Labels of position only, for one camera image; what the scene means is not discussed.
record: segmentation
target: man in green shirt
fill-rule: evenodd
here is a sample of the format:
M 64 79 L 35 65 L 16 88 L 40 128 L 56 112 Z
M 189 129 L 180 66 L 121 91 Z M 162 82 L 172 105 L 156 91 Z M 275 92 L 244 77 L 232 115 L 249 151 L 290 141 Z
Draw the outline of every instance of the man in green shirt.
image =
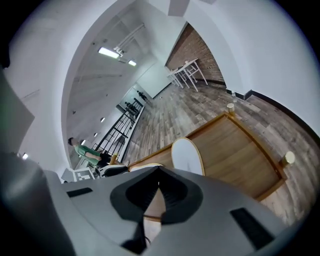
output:
M 91 163 L 94 166 L 102 168 L 110 163 L 111 156 L 109 154 L 102 154 L 97 151 L 94 151 L 91 148 L 88 148 L 87 146 L 80 145 L 79 141 L 77 141 L 73 137 L 68 139 L 68 144 L 74 147 L 74 150 L 81 158 L 86 159 L 89 163 Z

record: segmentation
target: black pants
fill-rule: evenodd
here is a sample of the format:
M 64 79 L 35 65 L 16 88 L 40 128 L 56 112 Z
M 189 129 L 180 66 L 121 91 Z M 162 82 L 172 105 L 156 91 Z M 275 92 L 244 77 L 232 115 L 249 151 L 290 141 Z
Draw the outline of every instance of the black pants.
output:
M 101 160 L 96 164 L 99 168 L 105 167 L 110 163 L 111 156 L 107 153 L 100 154 Z

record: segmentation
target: black hair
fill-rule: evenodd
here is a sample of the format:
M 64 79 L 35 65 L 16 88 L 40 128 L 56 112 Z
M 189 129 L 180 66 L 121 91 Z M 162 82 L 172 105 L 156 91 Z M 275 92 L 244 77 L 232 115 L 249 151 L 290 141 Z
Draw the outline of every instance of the black hair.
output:
M 73 137 L 71 137 L 71 138 L 68 139 L 68 144 L 69 144 L 70 146 L 73 146 L 73 145 L 72 145 L 72 142 L 71 142 L 72 139 L 73 139 Z

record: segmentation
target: wooden post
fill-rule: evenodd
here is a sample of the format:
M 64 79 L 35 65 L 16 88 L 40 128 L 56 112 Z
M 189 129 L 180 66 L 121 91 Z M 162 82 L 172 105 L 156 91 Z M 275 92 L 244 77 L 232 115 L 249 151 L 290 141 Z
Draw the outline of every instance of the wooden post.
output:
M 111 157 L 111 160 L 110 160 L 110 163 L 109 165 L 112 166 L 115 164 L 115 161 L 117 159 L 117 156 L 118 156 L 118 153 L 115 153 L 112 157 Z
M 226 105 L 226 107 L 228 108 L 229 114 L 233 117 L 236 117 L 235 104 L 229 103 L 228 105 Z
M 280 160 L 279 164 L 282 168 L 285 168 L 287 165 L 291 165 L 295 162 L 295 154 L 291 151 L 285 153 L 284 157 Z

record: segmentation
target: metal railing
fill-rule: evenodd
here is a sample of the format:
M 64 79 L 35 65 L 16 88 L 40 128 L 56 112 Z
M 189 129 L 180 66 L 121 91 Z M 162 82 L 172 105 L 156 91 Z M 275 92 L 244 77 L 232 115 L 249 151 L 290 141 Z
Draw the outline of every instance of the metal railing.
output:
M 134 98 L 133 107 L 126 107 L 126 112 L 115 122 L 111 129 L 105 134 L 99 144 L 94 144 L 92 149 L 103 154 L 109 154 L 112 156 L 115 153 L 120 153 L 123 146 L 128 139 L 132 127 L 135 124 L 137 116 L 139 115 L 143 105 Z

